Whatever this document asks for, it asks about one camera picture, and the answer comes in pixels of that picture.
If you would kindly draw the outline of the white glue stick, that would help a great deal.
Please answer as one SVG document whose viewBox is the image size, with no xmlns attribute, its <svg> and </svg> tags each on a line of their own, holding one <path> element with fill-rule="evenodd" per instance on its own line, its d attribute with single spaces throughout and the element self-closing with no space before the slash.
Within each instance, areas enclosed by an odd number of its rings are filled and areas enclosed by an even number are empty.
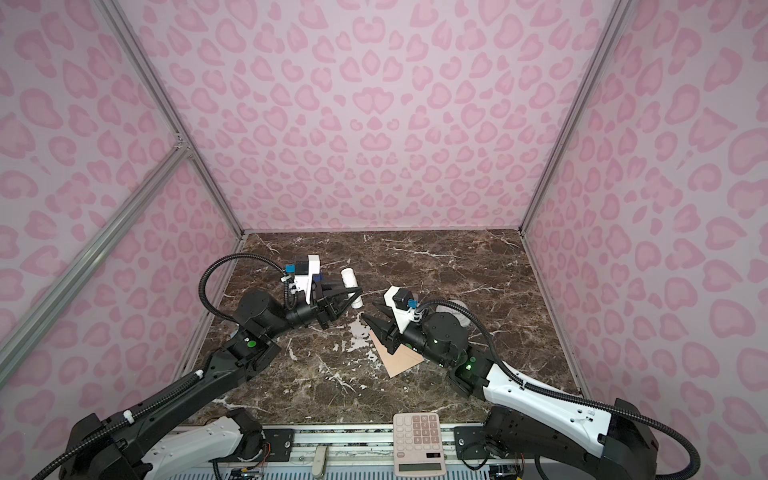
<svg viewBox="0 0 768 480">
<path fill-rule="evenodd" d="M 351 307 L 355 310 L 363 307 L 361 298 L 362 289 L 358 284 L 356 274 L 352 268 L 345 268 L 341 271 L 341 278 L 344 287 L 349 290 L 348 297 L 351 300 Z"/>
</svg>

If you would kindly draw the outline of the peach pink envelope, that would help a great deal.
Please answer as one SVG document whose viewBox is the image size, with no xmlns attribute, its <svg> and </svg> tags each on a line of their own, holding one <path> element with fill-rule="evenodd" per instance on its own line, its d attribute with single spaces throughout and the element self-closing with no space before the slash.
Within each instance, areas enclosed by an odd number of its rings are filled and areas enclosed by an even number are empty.
<svg viewBox="0 0 768 480">
<path fill-rule="evenodd" d="M 420 354 L 403 345 L 399 346 L 396 352 L 390 355 L 373 332 L 370 332 L 370 338 L 390 378 L 394 378 L 424 361 Z"/>
</svg>

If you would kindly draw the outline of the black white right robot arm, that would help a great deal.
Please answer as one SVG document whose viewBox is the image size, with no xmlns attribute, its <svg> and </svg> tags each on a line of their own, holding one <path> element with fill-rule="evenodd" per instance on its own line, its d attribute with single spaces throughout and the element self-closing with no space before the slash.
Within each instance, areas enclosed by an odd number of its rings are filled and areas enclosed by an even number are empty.
<svg viewBox="0 0 768 480">
<path fill-rule="evenodd" d="M 409 310 L 379 305 L 364 315 L 373 335 L 395 353 L 406 347 L 447 370 L 454 390 L 491 404 L 481 446 L 504 457 L 528 454 L 573 467 L 595 479 L 652 479 L 658 442 L 638 412 L 622 403 L 596 407 L 531 379 L 503 362 L 487 328 L 465 307 L 442 302 Z"/>
</svg>

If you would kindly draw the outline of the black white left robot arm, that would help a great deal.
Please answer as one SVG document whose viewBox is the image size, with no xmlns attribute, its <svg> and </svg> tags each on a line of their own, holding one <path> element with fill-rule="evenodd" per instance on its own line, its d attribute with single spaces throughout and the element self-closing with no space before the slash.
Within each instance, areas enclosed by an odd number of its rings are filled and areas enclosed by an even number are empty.
<svg viewBox="0 0 768 480">
<path fill-rule="evenodd" d="M 235 335 L 209 354 L 203 366 L 145 400 L 105 419 L 89 414 L 72 428 L 64 453 L 38 473 L 44 479 L 149 479 L 158 476 L 153 448 L 184 420 L 263 372 L 281 351 L 279 336 L 318 322 L 328 327 L 362 290 L 319 285 L 319 296 L 294 308 L 266 291 L 244 294 L 234 314 Z"/>
</svg>

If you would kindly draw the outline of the pink white calculator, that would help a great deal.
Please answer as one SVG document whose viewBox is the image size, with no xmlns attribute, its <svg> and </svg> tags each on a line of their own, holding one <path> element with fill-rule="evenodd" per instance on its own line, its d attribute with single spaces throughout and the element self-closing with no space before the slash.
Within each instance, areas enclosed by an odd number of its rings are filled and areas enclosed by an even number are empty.
<svg viewBox="0 0 768 480">
<path fill-rule="evenodd" d="M 436 413 L 393 417 L 394 473 L 398 478 L 437 478 L 446 474 L 442 429 Z"/>
</svg>

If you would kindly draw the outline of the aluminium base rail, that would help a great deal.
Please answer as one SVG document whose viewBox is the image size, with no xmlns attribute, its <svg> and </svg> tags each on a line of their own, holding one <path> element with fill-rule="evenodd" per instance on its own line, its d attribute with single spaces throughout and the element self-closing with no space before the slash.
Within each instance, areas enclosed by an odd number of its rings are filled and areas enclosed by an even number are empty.
<svg viewBox="0 0 768 480">
<path fill-rule="evenodd" d="M 478 423 L 444 423 L 446 479 L 584 479 L 586 473 L 532 454 L 484 458 Z M 328 446 L 323 479 L 393 479 L 393 425 L 268 425 L 263 452 L 247 460 L 229 452 L 235 426 L 227 419 L 196 428 L 176 428 L 153 448 L 158 476 L 149 479 L 313 479 L 318 445 Z"/>
</svg>

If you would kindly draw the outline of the white clip on rail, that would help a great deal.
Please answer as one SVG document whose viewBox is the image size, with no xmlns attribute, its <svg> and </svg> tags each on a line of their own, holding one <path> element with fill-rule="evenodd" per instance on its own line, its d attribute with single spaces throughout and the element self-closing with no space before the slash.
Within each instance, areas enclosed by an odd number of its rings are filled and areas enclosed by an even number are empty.
<svg viewBox="0 0 768 480">
<path fill-rule="evenodd" d="M 328 446 L 318 445 L 311 466 L 311 475 L 314 480 L 322 480 L 327 469 Z"/>
</svg>

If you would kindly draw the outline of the diagonal aluminium frame bar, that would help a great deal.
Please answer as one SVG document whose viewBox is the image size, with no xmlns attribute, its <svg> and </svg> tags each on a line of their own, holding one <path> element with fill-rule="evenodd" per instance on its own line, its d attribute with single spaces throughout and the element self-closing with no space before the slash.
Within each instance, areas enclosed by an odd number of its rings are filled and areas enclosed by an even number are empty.
<svg viewBox="0 0 768 480">
<path fill-rule="evenodd" d="M 188 144 L 181 142 L 163 159 L 99 230 L 97 235 L 68 264 L 19 325 L 1 345 L 1 384 L 6 385 L 36 346 L 50 331 L 63 310 L 82 291 L 108 255 L 135 224 L 159 191 L 187 159 Z"/>
</svg>

